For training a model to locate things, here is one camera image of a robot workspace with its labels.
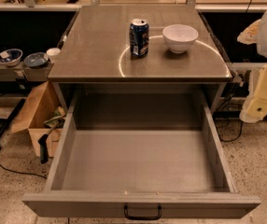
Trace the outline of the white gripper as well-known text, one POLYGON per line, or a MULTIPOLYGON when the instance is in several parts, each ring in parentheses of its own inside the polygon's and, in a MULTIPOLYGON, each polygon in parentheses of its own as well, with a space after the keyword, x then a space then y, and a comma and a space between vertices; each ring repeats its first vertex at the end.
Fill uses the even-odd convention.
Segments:
MULTIPOLYGON (((257 42, 257 52, 267 58, 267 10, 261 19, 252 22, 237 36, 237 41, 251 45, 257 42)), ((239 119, 256 123, 267 116, 267 64, 253 70, 249 79, 249 95, 246 97, 239 119)))

